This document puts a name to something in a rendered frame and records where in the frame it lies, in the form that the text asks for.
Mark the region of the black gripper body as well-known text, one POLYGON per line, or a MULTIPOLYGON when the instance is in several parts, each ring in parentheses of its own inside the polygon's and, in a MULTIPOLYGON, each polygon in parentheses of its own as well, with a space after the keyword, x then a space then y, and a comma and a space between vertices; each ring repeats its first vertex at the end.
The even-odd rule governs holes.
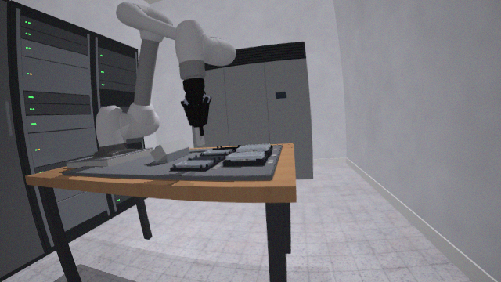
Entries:
POLYGON ((203 95, 205 93, 204 91, 204 79, 203 78, 190 78, 190 79, 186 79, 183 81, 183 89, 184 91, 186 92, 185 94, 185 98, 188 101, 187 99, 187 96, 191 96, 192 97, 192 102, 193 102, 193 106, 194 106, 194 101, 193 101, 193 95, 197 95, 197 104, 200 105, 202 102, 203 102, 203 95))

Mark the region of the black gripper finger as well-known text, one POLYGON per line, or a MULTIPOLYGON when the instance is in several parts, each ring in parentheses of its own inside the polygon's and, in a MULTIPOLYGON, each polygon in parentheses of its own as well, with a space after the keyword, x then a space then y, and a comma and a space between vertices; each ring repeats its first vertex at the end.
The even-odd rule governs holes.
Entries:
POLYGON ((202 146, 205 144, 203 126, 205 124, 207 124, 209 105, 211 102, 210 96, 207 96, 204 94, 203 98, 204 98, 203 102, 200 105, 198 105, 197 104, 197 95, 193 95, 194 107, 196 110, 196 131, 197 131, 199 146, 202 146), (201 119, 200 119, 200 117, 201 117, 201 119))
POLYGON ((195 128, 196 143, 197 143, 197 146, 199 146, 198 137, 197 137, 197 131, 196 131, 196 110, 195 110, 195 107, 193 106, 193 102, 192 102, 192 97, 191 96, 188 96, 188 101, 189 102, 187 102, 187 100, 185 98, 183 101, 181 101, 181 104, 182 104, 182 106, 184 108, 184 111, 186 112, 186 116, 187 116, 189 125, 193 126, 195 128))

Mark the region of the white button panel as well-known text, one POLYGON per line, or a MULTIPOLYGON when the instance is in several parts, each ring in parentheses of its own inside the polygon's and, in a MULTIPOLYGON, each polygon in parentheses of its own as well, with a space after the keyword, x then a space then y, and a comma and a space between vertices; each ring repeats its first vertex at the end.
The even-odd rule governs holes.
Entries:
POLYGON ((152 150, 150 153, 153 159, 155 160, 155 162, 152 162, 152 164, 155 164, 155 163, 169 163, 171 161, 184 157, 190 153, 205 152, 205 151, 206 150, 189 152, 189 146, 186 143, 186 141, 184 139, 179 139, 168 143, 162 143, 159 146, 155 147, 155 149, 152 150))

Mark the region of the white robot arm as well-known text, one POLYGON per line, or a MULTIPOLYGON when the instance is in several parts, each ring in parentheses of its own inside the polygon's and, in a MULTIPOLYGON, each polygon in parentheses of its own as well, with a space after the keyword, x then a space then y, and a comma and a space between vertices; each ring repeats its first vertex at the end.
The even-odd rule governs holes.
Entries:
POLYGON ((99 151, 94 153, 93 158, 134 152, 135 149, 127 147, 126 139, 141 138, 158 130, 160 120, 150 100, 158 47, 164 37, 175 40, 182 80, 204 78, 205 63, 226 66, 236 57, 236 50, 231 43, 204 34, 196 20, 184 20, 176 28, 165 13, 130 2, 119 4, 116 15, 123 24, 139 30, 142 39, 135 98, 127 114, 122 113, 122 109, 117 106, 99 109, 96 116, 99 151))

